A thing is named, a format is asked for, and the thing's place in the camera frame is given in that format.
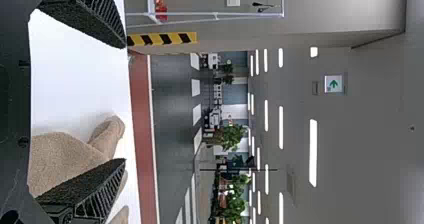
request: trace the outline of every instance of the floor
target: floor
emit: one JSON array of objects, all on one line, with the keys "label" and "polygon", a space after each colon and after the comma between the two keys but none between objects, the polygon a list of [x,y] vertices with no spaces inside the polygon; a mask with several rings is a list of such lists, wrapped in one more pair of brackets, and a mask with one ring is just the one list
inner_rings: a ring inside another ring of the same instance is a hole
[{"label": "floor", "polygon": [[[319,48],[318,57],[310,58],[309,48],[285,48],[280,68],[275,47],[268,49],[268,72],[264,52],[259,51],[259,75],[249,78],[249,92],[255,95],[250,125],[261,168],[268,164],[278,171],[269,173],[268,195],[265,172],[255,174],[252,204],[257,223],[266,218],[279,223],[280,192],[284,223],[423,222],[423,4],[408,0],[405,34],[357,49]],[[323,93],[323,79],[329,74],[346,75],[345,95]],[[313,94],[314,82],[318,95]],[[316,187],[309,181],[310,119],[318,122]],[[287,182],[290,169],[294,192]]]},{"label": "floor", "polygon": [[[161,223],[201,223],[190,213],[187,198],[196,193],[194,157],[202,126],[202,86],[208,75],[192,66],[190,55],[151,56],[153,120]],[[192,90],[192,80],[200,81]]]},{"label": "floor", "polygon": [[[115,2],[122,17],[123,0]],[[32,135],[63,131],[87,141],[106,117],[121,117],[126,132],[115,157],[127,159],[129,177],[111,216],[128,205],[130,223],[141,223],[126,49],[111,48],[38,10],[29,36]]]}]

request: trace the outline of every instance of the potted plant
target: potted plant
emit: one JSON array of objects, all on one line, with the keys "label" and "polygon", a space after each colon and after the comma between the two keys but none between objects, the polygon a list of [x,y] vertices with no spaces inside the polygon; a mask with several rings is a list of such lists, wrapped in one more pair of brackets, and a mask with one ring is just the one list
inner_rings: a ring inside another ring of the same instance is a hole
[{"label": "potted plant", "polygon": [[237,151],[237,145],[245,133],[245,129],[240,125],[226,126],[218,129],[213,137],[204,138],[205,142],[211,147],[213,145],[222,146],[224,151]]},{"label": "potted plant", "polygon": [[225,83],[225,84],[227,84],[227,85],[233,84],[233,81],[234,81],[234,76],[233,75],[225,75],[222,78],[222,82]]},{"label": "potted plant", "polygon": [[240,196],[229,194],[227,197],[227,208],[222,211],[222,216],[229,223],[241,223],[241,213],[246,209],[246,201]]}]

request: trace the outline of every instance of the gray floor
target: gray floor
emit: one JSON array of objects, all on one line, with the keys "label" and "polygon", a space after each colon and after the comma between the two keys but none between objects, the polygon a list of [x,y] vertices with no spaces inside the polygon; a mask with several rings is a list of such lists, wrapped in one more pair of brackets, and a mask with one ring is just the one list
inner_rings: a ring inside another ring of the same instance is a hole
[{"label": "gray floor", "polygon": [[[262,215],[257,223],[278,223],[278,193],[285,198],[285,223],[416,224],[422,223],[424,185],[424,0],[408,0],[406,33],[358,49],[308,48],[268,50],[269,71],[250,78],[255,94],[252,134],[261,147],[261,167],[270,174],[264,194],[264,172],[257,174]],[[326,74],[348,76],[345,96],[323,94]],[[312,82],[320,94],[312,95]],[[269,101],[268,132],[264,100]],[[284,106],[284,150],[278,147],[278,107]],[[318,121],[318,185],[308,181],[309,120]],[[285,170],[294,168],[296,192],[286,192]],[[254,205],[257,205],[256,194]]]},{"label": "gray floor", "polygon": [[216,161],[213,149],[202,145],[199,154],[196,156],[196,191],[199,223],[207,223],[210,217],[212,186],[215,179],[215,172],[200,171],[200,169],[214,168],[216,168]]},{"label": "gray floor", "polygon": [[152,56],[153,113],[161,223],[175,223],[194,173],[193,138],[202,119],[193,126],[193,108],[208,93],[192,97],[191,79],[210,82],[208,71],[191,67],[190,56]]}]

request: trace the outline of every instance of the red floor line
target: red floor line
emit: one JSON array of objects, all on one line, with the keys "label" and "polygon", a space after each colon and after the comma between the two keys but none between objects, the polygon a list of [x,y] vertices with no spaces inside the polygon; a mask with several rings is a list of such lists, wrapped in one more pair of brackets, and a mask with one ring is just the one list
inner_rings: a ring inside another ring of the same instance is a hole
[{"label": "red floor line", "polygon": [[128,52],[141,222],[157,224],[147,56]]}]

